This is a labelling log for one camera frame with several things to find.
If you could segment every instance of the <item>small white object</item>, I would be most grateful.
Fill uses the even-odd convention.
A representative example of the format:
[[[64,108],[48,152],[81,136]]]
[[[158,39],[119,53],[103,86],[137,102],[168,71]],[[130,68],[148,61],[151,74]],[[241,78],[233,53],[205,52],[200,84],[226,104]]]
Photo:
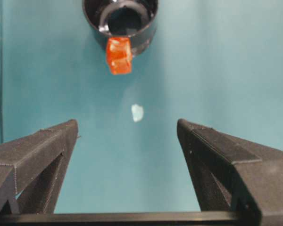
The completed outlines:
[[[131,111],[134,122],[139,122],[143,119],[144,111],[142,106],[134,104],[131,106]]]

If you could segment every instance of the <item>black cup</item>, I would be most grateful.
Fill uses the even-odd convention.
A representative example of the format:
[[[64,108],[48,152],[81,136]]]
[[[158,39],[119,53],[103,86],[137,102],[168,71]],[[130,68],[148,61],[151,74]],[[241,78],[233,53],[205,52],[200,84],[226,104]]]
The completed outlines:
[[[150,45],[157,28],[158,0],[83,0],[83,11],[103,49],[109,38],[128,37],[133,56]]]

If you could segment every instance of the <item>black cylindrical container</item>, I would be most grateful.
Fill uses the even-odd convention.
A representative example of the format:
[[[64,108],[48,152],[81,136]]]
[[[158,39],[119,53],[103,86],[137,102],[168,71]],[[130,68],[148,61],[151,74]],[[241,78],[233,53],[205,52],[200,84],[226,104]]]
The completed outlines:
[[[104,49],[108,38],[129,37],[136,56],[150,45],[157,28],[158,0],[83,0],[83,10]]]

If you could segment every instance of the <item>red-orange block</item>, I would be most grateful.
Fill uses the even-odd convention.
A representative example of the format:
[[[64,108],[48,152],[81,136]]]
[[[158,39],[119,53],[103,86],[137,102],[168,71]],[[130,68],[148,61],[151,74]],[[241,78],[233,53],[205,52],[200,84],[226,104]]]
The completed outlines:
[[[106,49],[107,63],[111,73],[128,74],[132,71],[132,52],[129,38],[110,38]]]

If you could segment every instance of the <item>teal background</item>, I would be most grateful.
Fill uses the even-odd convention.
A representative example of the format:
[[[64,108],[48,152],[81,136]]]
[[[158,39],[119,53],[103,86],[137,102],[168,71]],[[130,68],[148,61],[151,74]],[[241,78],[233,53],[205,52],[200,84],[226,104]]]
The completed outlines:
[[[4,142],[79,122],[56,212],[199,210],[179,118],[283,150],[283,0],[161,0],[125,76],[109,73],[80,0],[1,3]]]

